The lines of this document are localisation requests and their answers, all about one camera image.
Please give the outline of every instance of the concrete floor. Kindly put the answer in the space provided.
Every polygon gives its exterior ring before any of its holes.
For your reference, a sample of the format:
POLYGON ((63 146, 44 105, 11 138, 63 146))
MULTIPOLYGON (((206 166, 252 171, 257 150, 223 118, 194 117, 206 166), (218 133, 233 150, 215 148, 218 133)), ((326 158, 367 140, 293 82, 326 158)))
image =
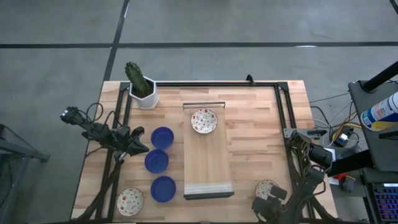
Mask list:
MULTIPOLYGON (((2 1, 0 44, 112 43, 122 4, 2 1)), ((395 41, 397 21, 386 0, 131 0, 121 42, 395 41)), ((30 162, 17 221, 68 220, 87 141, 59 115, 98 101, 109 52, 0 49, 0 123, 52 155, 47 164, 30 162)), ((304 80, 311 101, 344 93, 348 82, 370 78, 397 58, 398 47, 119 49, 110 80, 126 80, 124 64, 133 60, 154 80, 242 80, 249 73, 257 80, 304 80)), ((346 95, 314 105, 331 119, 349 102, 346 95)), ((340 218, 366 217, 361 198, 335 201, 340 218)))

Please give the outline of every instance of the wooden cutting board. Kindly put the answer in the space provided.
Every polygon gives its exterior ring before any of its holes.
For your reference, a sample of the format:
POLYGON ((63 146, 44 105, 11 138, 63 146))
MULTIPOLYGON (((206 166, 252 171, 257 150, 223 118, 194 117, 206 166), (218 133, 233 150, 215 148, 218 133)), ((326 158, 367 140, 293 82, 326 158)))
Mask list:
POLYGON ((184 109, 184 198, 222 198, 234 195, 226 137, 225 108, 211 108, 218 125, 208 134, 191 126, 198 108, 184 109))

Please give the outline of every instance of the spray can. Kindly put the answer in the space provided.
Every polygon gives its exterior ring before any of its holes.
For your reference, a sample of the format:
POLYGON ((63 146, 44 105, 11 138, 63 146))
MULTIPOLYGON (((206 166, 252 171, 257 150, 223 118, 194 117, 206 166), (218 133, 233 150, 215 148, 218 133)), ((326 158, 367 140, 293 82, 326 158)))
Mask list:
POLYGON ((361 114, 361 121, 371 131, 381 131, 398 123, 398 92, 361 114))

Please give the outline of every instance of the cactus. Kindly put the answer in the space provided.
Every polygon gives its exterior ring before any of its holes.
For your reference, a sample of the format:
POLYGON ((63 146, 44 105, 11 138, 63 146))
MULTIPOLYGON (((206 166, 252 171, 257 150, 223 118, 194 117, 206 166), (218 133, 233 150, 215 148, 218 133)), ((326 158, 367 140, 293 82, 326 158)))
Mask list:
POLYGON ((126 75, 133 86, 133 94, 139 98, 149 96, 153 91, 153 86, 144 78, 141 69, 134 62, 128 62, 124 68, 126 75))

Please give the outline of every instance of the potted cactus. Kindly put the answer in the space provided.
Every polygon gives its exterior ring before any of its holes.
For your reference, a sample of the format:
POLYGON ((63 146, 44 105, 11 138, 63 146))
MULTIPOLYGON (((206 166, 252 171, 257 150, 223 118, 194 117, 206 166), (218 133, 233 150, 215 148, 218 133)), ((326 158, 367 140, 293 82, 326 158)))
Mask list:
POLYGON ((155 108, 159 100, 156 82, 142 75, 141 69, 134 62, 128 62, 125 67, 126 75, 130 80, 130 95, 137 100, 141 109, 155 108))

